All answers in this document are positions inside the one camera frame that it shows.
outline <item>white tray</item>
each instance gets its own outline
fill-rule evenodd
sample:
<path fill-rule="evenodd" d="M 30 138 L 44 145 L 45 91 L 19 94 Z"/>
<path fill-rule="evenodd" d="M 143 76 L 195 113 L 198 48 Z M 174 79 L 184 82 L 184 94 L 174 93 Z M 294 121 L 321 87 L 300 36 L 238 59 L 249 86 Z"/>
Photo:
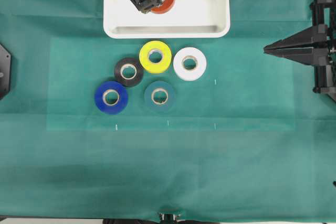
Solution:
<path fill-rule="evenodd" d="M 229 0 L 176 0 L 166 14 L 142 14 L 129 0 L 104 0 L 103 23 L 116 39 L 218 38 L 230 29 Z"/>

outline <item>green fabric surface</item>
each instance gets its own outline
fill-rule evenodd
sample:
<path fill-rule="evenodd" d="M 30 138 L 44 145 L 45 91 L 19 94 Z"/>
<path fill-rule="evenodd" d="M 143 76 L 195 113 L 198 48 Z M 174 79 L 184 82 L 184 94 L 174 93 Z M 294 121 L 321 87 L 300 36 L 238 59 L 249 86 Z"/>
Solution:
<path fill-rule="evenodd" d="M 163 40 L 202 50 L 202 78 L 146 73 L 117 116 L 94 91 L 148 40 L 108 38 L 102 1 L 0 0 L 0 215 L 336 222 L 336 104 L 313 68 L 262 53 L 311 25 L 312 0 L 230 0 L 227 36 Z M 156 80 L 176 89 L 165 115 L 143 105 Z"/>

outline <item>tape roll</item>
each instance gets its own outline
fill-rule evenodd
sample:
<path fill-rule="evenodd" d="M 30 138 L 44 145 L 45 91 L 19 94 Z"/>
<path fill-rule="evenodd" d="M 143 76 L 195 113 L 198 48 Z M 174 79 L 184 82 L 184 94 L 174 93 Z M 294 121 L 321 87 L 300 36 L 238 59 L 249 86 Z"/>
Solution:
<path fill-rule="evenodd" d="M 162 56 L 162 59 L 158 63 L 152 62 L 149 58 L 154 52 L 158 52 Z M 172 52 L 165 43 L 157 40 L 150 41 L 141 48 L 139 59 L 143 68 L 149 73 L 163 73 L 169 68 L 172 62 Z"/>
<path fill-rule="evenodd" d="M 126 68 L 132 68 L 134 75 L 127 77 L 124 75 Z M 125 87 L 133 87 L 138 85 L 143 78 L 143 67 L 138 59 L 124 58 L 120 60 L 114 67 L 114 77 L 116 80 Z"/>
<path fill-rule="evenodd" d="M 187 69 L 184 66 L 186 60 L 192 59 L 196 63 L 195 68 Z M 174 70 L 178 77 L 185 81 L 195 81 L 200 78 L 206 70 L 206 58 L 204 54 L 193 47 L 181 49 L 174 57 Z"/>
<path fill-rule="evenodd" d="M 158 101 L 155 99 L 155 93 L 165 93 L 166 99 Z M 150 84 L 145 90 L 145 104 L 156 112 L 167 112 L 175 103 L 175 91 L 173 87 L 164 81 L 156 81 Z"/>
<path fill-rule="evenodd" d="M 117 95 L 117 100 L 114 103 L 107 100 L 110 93 L 115 93 Z M 103 83 L 96 90 L 94 101 L 100 111 L 109 115 L 115 115 L 126 108 L 128 103 L 128 93 L 120 83 L 108 81 Z"/>
<path fill-rule="evenodd" d="M 155 13 L 155 14 L 167 13 L 173 8 L 175 4 L 175 0 L 162 0 L 162 1 L 163 1 L 163 4 L 159 7 L 153 8 L 151 10 L 152 13 Z"/>

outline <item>teal tape roll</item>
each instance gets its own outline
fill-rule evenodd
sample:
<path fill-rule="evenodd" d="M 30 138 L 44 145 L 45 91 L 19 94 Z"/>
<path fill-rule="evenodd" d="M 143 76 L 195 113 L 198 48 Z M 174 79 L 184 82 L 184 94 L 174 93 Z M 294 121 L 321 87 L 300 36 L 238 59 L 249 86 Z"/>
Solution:
<path fill-rule="evenodd" d="M 166 99 L 156 100 L 155 95 L 160 92 Z M 175 103 L 176 95 L 173 87 L 164 81 L 156 81 L 150 84 L 145 91 L 145 104 L 156 112 L 167 112 Z"/>

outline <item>yellow tape roll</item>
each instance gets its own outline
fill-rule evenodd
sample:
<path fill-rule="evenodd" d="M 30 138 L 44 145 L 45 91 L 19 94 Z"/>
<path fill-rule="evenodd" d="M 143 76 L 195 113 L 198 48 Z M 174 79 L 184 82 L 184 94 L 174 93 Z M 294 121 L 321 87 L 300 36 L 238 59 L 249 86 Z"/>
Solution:
<path fill-rule="evenodd" d="M 149 59 L 149 56 L 154 52 L 159 52 L 162 56 L 158 63 L 151 62 Z M 139 59 L 143 68 L 149 73 L 163 73 L 172 62 L 172 51 L 161 41 L 150 41 L 141 48 Z"/>

